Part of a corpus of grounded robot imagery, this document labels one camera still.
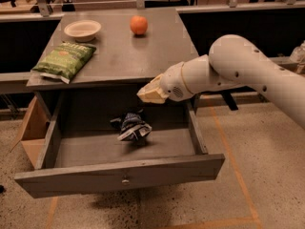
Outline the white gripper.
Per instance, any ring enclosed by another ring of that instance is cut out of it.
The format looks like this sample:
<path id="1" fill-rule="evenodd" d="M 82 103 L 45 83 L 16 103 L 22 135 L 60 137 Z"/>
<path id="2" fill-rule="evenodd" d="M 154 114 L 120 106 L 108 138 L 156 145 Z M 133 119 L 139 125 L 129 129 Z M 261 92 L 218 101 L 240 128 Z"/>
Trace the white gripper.
<path id="1" fill-rule="evenodd" d="M 193 97 L 182 78 L 180 62 L 169 67 L 163 74 L 158 75 L 136 94 L 144 103 L 163 104 L 167 98 L 173 101 L 183 101 Z"/>

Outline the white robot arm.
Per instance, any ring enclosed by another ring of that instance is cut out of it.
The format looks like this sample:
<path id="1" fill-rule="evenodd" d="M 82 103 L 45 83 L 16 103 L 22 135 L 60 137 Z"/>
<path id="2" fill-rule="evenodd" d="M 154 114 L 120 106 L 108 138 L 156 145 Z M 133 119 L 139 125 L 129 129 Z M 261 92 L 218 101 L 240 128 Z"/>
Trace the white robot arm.
<path id="1" fill-rule="evenodd" d="M 305 128 L 305 77 L 278 66 L 252 42 L 234 34 L 216 39 L 207 54 L 169 67 L 137 96 L 147 103 L 163 104 L 239 86 L 262 94 Z"/>

